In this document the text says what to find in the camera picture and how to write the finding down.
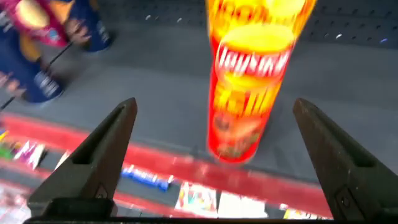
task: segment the perforated panel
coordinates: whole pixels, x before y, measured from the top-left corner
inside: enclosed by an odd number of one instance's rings
[[[205,28],[204,0],[99,0],[108,24]],[[398,47],[398,1],[319,0],[301,39]]]
[[[318,42],[398,47],[398,2],[321,0],[302,38]]]

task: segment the red strip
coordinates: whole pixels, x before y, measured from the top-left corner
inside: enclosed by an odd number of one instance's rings
[[[21,174],[31,175],[35,178],[42,179],[42,180],[45,180],[51,174],[51,172],[46,171],[46,170],[41,170],[41,169],[32,170],[29,167],[24,166],[20,162],[7,161],[7,160],[1,159],[1,158],[0,158],[0,167],[3,167],[5,169],[10,169],[13,171],[17,171]],[[26,187],[22,187],[19,184],[8,182],[6,180],[0,180],[0,184],[9,186],[9,187],[12,187],[15,189],[23,189],[25,192],[33,191]],[[144,199],[138,198],[138,197],[133,197],[131,195],[121,194],[118,192],[115,193],[113,199],[115,200],[116,203],[118,203],[122,206],[125,206],[127,208],[136,208],[139,210],[147,210],[149,212],[163,215],[166,217],[173,216],[173,217],[179,217],[179,218],[196,218],[196,217],[204,218],[204,217],[198,216],[194,213],[175,210],[174,208],[166,206],[166,205],[161,205],[159,203],[151,202],[149,200],[144,200]]]
[[[12,135],[36,139],[63,151],[76,149],[88,135],[77,129],[11,114],[5,114],[3,119]],[[314,185],[260,172],[218,166],[191,156],[176,155],[137,144],[130,144],[124,162],[125,165],[134,164],[154,173],[174,175],[181,180],[247,195],[271,204],[284,203],[292,208],[331,217],[322,190]]]

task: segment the red snack can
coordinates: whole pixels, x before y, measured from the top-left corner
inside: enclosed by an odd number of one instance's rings
[[[315,0],[207,0],[213,51],[208,148],[237,164],[255,155],[295,41]]]

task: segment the snack package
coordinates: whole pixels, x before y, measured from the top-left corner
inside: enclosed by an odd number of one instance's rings
[[[217,218],[216,190],[183,182],[175,208],[209,218]]]
[[[54,47],[64,47],[68,37],[46,0],[2,0],[15,26],[33,39]]]
[[[15,155],[14,160],[36,169],[44,154],[44,145],[27,141],[22,147],[15,145],[12,153]]]
[[[284,73],[316,0],[206,0],[213,65],[208,148],[246,162],[257,151]]]
[[[87,52],[109,47],[111,41],[95,0],[46,0],[69,38]]]
[[[29,103],[43,103],[60,95],[62,87],[47,72],[32,40],[19,33],[0,10],[0,84]]]
[[[140,183],[156,187],[160,190],[166,191],[169,185],[172,183],[174,177],[172,175],[166,177],[162,175],[153,174],[144,169],[140,169],[131,165],[128,168],[124,168],[121,172],[122,177],[138,181]]]
[[[319,215],[314,215],[308,212],[296,210],[296,209],[287,209],[284,215],[284,219],[290,220],[332,220],[332,218],[321,217]]]

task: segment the metal claw arm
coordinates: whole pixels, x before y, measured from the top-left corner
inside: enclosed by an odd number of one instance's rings
[[[134,98],[120,103],[30,196],[28,206],[32,216],[39,216],[44,211],[45,215],[51,213],[58,216],[80,212],[65,208],[79,204],[79,199],[82,203],[91,203],[87,199],[105,198],[107,200],[100,203],[113,204],[136,114]],[[63,205],[63,211],[52,209],[59,205]],[[110,214],[105,213],[109,212],[112,211],[106,209],[97,213],[107,216]]]
[[[395,173],[309,101],[293,112],[334,219],[398,220]]]

